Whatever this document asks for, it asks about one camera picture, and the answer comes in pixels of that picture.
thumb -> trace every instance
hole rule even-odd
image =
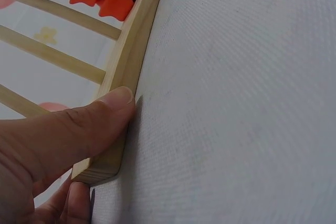
[[[120,87],[80,108],[0,121],[0,151],[37,181],[102,152],[126,127],[134,109],[132,91]]]

wooden frame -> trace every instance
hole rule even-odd
[[[108,55],[106,71],[4,26],[0,26],[2,41],[100,84],[96,98],[119,86],[127,86],[133,92],[136,91],[143,57],[160,0],[136,0],[121,29],[49,0],[17,1],[115,39],[116,44]],[[25,117],[48,113],[2,85],[0,85],[0,102]],[[121,165],[124,140],[125,132],[101,155],[75,164],[72,169],[72,180],[94,185],[116,175]]]

white fabric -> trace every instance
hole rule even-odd
[[[335,223],[336,0],[161,0],[93,223]]]

finger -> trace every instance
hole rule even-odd
[[[49,188],[57,179],[59,179],[64,173],[70,170],[70,167],[62,170],[60,173],[56,173],[54,175],[47,176],[33,184],[33,197],[40,195],[45,190]]]
[[[38,181],[102,152],[126,127],[134,109],[132,91],[120,87],[88,106],[1,121],[0,126],[10,155]]]
[[[67,224],[87,224],[90,221],[90,189],[81,182],[71,184],[67,212]]]
[[[70,185],[71,179],[69,177],[50,199],[35,209],[31,220],[42,223],[54,223],[58,220],[63,212]]]

wood grain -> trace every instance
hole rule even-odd
[[[11,108],[17,113],[23,115],[26,118],[43,115],[49,113],[49,111],[41,108],[37,104],[27,100],[21,95],[13,92],[0,84],[0,103]]]
[[[0,40],[69,72],[101,84],[105,71],[0,25]]]
[[[117,40],[121,30],[108,25],[100,20],[92,18],[86,14],[80,13],[64,5],[60,5],[50,0],[16,0],[25,5],[29,5],[36,9],[43,10],[67,21],[73,22],[86,29],[104,35],[108,38]]]
[[[160,0],[137,1],[112,50],[107,75],[97,97],[118,86],[127,86],[133,92],[136,91],[143,57]],[[126,131],[101,155],[75,164],[72,169],[72,180],[94,185],[116,175],[121,165],[125,133]]]

